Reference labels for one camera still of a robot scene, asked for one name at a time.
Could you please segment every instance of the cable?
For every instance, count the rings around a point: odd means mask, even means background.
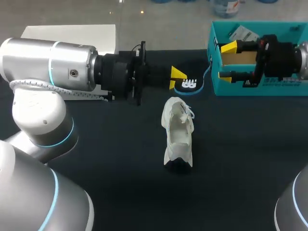
[[[135,49],[136,47],[138,47],[138,46],[141,46],[141,44],[138,44],[138,45],[134,46],[134,48],[133,48],[131,51],[134,51],[134,49]]]
[[[47,90],[52,90],[52,91],[59,93],[60,95],[67,94],[67,95],[73,95],[73,96],[81,96],[84,98],[91,98],[95,100],[107,101],[107,99],[101,95],[67,90],[67,89],[56,87],[56,86],[51,85],[50,83],[47,83],[41,80],[36,80],[36,79],[13,80],[10,82],[10,88],[13,90],[13,92],[16,87],[21,86],[21,85],[27,85],[27,86],[33,86],[33,87],[44,88]]]

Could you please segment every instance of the water bottle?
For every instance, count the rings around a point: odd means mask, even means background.
[[[152,0],[155,3],[166,3],[166,2],[170,2],[172,0]]]
[[[223,18],[237,15],[240,9],[240,0],[211,0],[215,13]]]
[[[277,2],[278,0],[259,0],[259,1],[263,3],[274,3]]]

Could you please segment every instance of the floor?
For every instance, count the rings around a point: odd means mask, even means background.
[[[246,0],[232,20],[308,21],[307,9],[307,0]],[[120,50],[141,40],[148,50],[204,49],[212,20],[220,18],[207,0],[1,0],[0,42],[21,36],[26,26],[115,24]]]

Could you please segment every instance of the black tabletop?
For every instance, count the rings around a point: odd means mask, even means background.
[[[152,64],[207,68],[203,51],[148,51]],[[91,196],[94,231],[274,231],[274,208],[308,162],[308,100],[217,97],[209,76],[202,92],[181,97],[195,113],[193,169],[163,166],[161,113],[173,91],[145,88],[142,106],[66,102],[79,143],[49,163]],[[13,94],[0,84],[0,139],[18,131]]]

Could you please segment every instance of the white shoe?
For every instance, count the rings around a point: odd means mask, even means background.
[[[171,97],[165,104],[162,126],[167,132],[167,148],[164,165],[181,158],[193,166],[192,132],[194,114],[190,107],[179,97]]]

